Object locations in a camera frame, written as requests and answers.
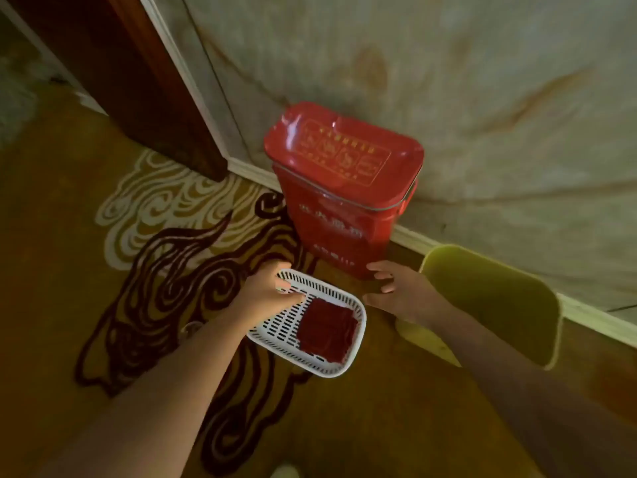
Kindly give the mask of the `person's right hand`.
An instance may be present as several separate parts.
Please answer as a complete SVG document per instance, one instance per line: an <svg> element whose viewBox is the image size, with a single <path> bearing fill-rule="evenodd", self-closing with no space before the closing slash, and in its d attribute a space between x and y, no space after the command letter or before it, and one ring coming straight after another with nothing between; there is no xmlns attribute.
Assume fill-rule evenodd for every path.
<svg viewBox="0 0 637 478"><path fill-rule="evenodd" d="M419 272L393 261L368 263L376 280L384 283L377 292L395 294L397 318L422 327L430 327L441 299L428 280Z"/></svg>

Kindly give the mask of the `person's left hand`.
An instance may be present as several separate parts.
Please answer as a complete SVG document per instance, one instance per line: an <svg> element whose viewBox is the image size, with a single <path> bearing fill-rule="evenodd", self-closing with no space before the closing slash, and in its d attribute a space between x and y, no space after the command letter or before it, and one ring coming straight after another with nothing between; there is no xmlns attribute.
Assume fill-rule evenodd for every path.
<svg viewBox="0 0 637 478"><path fill-rule="evenodd" d="M290 270L291 263L273 261L250 276L228 307L228 313L247 332L258 324L290 308L275 307L275 290L293 291L291 283L280 278L279 273Z"/></svg>

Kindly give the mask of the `white plastic mesh basket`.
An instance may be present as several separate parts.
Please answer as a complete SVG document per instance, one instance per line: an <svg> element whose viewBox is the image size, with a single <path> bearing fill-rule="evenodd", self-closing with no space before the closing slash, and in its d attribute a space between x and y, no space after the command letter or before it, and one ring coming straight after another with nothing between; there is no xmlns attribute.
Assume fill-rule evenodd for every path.
<svg viewBox="0 0 637 478"><path fill-rule="evenodd" d="M283 270L279 275L280 278L291 283L293 291L305 294L305 302L257 325L247 333L247 337L272 353L317 376L333 378L342 375L353 363L364 336L367 323L364 305L354 295L297 270ZM330 363L319 356L299 350L299 342L296 339L299 322L314 298L321 298L354 311L358 326L343 364Z"/></svg>

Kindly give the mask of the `person's left forearm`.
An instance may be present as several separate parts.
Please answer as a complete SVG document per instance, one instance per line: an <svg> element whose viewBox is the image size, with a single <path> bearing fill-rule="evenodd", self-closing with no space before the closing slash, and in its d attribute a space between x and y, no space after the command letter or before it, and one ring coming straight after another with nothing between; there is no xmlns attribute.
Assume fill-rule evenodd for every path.
<svg viewBox="0 0 637 478"><path fill-rule="evenodd" d="M35 478L180 478L238 346L263 321L231 308L114 399Z"/></svg>

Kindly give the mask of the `person's right forearm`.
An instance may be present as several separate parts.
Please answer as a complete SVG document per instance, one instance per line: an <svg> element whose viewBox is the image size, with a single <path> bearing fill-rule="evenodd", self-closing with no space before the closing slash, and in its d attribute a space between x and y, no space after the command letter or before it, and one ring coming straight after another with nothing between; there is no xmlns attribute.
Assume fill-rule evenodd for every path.
<svg viewBox="0 0 637 478"><path fill-rule="evenodd" d="M413 320L446 343L545 478L637 478L636 427L444 301Z"/></svg>

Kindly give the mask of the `dark red folded cloth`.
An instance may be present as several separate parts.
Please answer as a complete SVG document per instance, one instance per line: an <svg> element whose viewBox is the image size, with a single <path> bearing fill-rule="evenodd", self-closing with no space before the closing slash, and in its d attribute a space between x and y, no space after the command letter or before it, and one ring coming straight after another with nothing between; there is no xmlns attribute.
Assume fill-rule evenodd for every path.
<svg viewBox="0 0 637 478"><path fill-rule="evenodd" d="M330 363L343 364L358 326L354 311L314 298L299 322L299 350Z"/></svg>

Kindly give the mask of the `red metal box with lid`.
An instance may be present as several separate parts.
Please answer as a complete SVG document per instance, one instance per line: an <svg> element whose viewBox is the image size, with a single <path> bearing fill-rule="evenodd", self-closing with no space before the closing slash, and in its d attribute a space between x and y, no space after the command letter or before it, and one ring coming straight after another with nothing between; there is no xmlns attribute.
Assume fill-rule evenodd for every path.
<svg viewBox="0 0 637 478"><path fill-rule="evenodd" d="M384 260L417 186L425 152L414 138L312 102L287 108L264 150L301 243L358 279Z"/></svg>

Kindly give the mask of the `yellow-green plastic bin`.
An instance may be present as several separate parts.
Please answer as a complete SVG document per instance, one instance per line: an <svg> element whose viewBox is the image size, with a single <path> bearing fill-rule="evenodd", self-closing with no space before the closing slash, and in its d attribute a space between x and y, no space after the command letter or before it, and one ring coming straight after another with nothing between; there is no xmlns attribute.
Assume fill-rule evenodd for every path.
<svg viewBox="0 0 637 478"><path fill-rule="evenodd" d="M419 272L449 303L545 370L559 356L562 308L534 275L452 244L429 251Z"/></svg>

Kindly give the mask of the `white baseboard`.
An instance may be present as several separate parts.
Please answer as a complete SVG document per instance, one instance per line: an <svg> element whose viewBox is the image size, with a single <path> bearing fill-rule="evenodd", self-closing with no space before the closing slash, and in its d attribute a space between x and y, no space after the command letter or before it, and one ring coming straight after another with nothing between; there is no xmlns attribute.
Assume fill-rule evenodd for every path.
<svg viewBox="0 0 637 478"><path fill-rule="evenodd" d="M275 192L282 192L278 179L269 171L234 157L227 159L227 168L237 176ZM423 256L439 245L439 242L418 232L411 231L402 225L394 226L391 241ZM637 349L637 325L563 294L558 294L557 296L561 303L563 318Z"/></svg>

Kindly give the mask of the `dark wooden door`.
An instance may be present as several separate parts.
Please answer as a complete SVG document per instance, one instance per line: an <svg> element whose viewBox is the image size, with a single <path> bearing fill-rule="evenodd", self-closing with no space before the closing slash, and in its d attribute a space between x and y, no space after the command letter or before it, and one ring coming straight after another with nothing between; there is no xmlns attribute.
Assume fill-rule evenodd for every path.
<svg viewBox="0 0 637 478"><path fill-rule="evenodd" d="M6 0L123 133L219 182L228 172L140 0Z"/></svg>

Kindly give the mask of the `white door frame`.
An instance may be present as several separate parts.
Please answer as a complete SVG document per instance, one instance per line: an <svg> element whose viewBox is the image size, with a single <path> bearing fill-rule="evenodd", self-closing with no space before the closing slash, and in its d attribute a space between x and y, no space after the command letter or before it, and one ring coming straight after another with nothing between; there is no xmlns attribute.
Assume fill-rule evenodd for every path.
<svg viewBox="0 0 637 478"><path fill-rule="evenodd" d="M139 0L221 156L244 153L236 123L185 0Z"/></svg>

